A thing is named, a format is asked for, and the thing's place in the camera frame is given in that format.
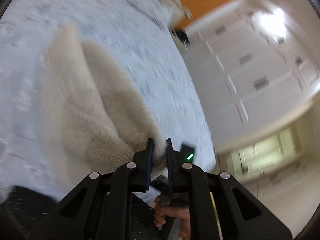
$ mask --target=finger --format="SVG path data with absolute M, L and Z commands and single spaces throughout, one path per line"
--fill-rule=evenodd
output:
M 179 233 L 179 236 L 181 238 L 188 237 L 188 236 L 190 236 L 190 232 L 189 231 L 185 231 L 185 230 L 181 230 L 180 233 Z
M 158 213 L 160 216 L 163 216 L 163 213 L 162 213 L 161 209 L 162 209 L 161 204 L 160 204 L 160 203 L 156 204 L 154 210 L 155 210 L 156 213 Z
M 166 206 L 161 209 L 162 213 L 169 217 L 178 217 L 181 219 L 190 219 L 188 208 Z
M 164 217 L 160 216 L 158 213 L 155 213 L 155 224 L 156 224 L 156 227 L 159 227 L 163 224 L 165 224 L 165 219 Z
M 158 203 L 159 201 L 160 201 L 160 196 L 156 197 L 153 202 L 154 202 L 154 203 Z
M 190 235 L 190 220 L 184 219 L 182 220 L 181 231 Z

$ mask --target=cream knit fabric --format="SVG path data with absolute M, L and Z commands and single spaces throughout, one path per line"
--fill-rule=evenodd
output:
M 58 182 L 71 190 L 91 171 L 115 171 L 156 143 L 153 177 L 166 166 L 165 141 L 122 67 L 76 27 L 59 31 L 45 55 L 41 110 L 43 150 Z

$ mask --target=bed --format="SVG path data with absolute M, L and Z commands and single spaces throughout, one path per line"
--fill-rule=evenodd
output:
M 161 0 L 13 0 L 0 19 L 0 197 L 19 185 L 61 200 L 40 143 L 43 51 L 75 23 L 79 36 L 110 51 L 134 80 L 174 149 L 196 148 L 194 163 L 215 166 L 211 134 L 185 63 L 168 30 L 179 11 Z

